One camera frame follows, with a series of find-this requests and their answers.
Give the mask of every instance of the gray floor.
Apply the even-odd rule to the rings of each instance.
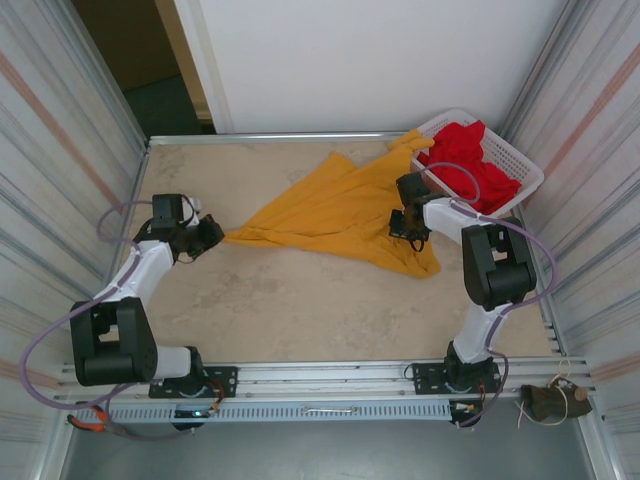
[[[525,423],[518,431],[510,403],[501,402],[474,432],[428,421],[205,425],[194,437],[161,442],[75,432],[62,478],[593,478],[577,422]]]

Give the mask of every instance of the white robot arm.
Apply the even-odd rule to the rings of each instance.
[[[153,196],[153,217],[145,222],[131,253],[114,279],[94,298],[114,287],[116,293],[74,318],[71,323],[76,376],[81,385],[185,379],[198,390],[204,380],[195,347],[157,345],[145,307],[165,273],[181,253],[193,260],[217,245],[224,233],[211,215],[199,219],[199,202],[180,194]],[[136,257],[137,266],[122,283]],[[73,309],[81,306],[77,303]],[[117,340],[102,335],[117,332]]]
[[[487,345],[496,320],[504,319],[502,312],[522,302],[536,286],[529,246],[522,235],[511,229],[452,208],[450,198],[429,191],[419,172],[400,177],[396,184],[404,210],[393,211],[391,236],[408,240],[417,251],[431,231],[462,246],[464,284],[472,303],[462,331],[449,345],[442,382],[446,381],[450,390],[467,391],[497,372],[489,351],[491,345]],[[516,218],[504,220],[521,226]],[[504,321],[497,324],[491,340],[503,324]],[[441,380],[431,381],[435,384]]]

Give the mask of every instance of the laundry basket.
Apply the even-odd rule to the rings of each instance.
[[[449,110],[448,112],[438,115],[433,120],[430,120],[424,125],[418,127],[418,130],[423,137],[433,137],[436,133],[452,122],[457,122],[460,125],[467,126],[471,125],[475,121],[475,118],[463,110]],[[538,188],[544,180],[544,173],[540,170],[540,167],[488,128],[485,128],[481,146],[482,150],[484,150],[483,161],[493,163],[509,177],[518,180],[522,184],[517,195],[511,201],[489,215],[490,217],[499,217],[535,192],[536,188]],[[425,153],[429,153],[428,148],[423,151]],[[413,171],[424,168],[424,165],[422,165],[417,159],[418,153],[419,152],[416,152],[416,157],[413,159],[411,168]],[[456,196],[456,193],[453,190],[451,190],[430,171],[425,170],[423,172],[423,177],[425,179],[425,183],[431,188],[431,190],[446,192],[452,197]]]

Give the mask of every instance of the corrugated metal wall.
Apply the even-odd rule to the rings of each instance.
[[[0,3],[0,478],[27,478],[47,412],[23,391],[19,355],[34,334],[92,296],[114,248],[95,224],[131,197],[144,140],[98,67],[65,2]],[[120,233],[124,218],[106,225]],[[56,387],[69,334],[32,356],[31,379]]]
[[[559,261],[565,348],[595,367],[630,478],[640,478],[639,43],[640,2],[591,2],[513,138],[545,171],[525,220]]]

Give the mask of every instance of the yellow cloth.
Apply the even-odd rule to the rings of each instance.
[[[334,152],[224,241],[333,253],[419,278],[438,273],[428,242],[417,253],[406,240],[388,235],[391,210],[402,208],[395,181],[409,171],[414,151],[431,146],[432,139],[413,130],[362,168]]]

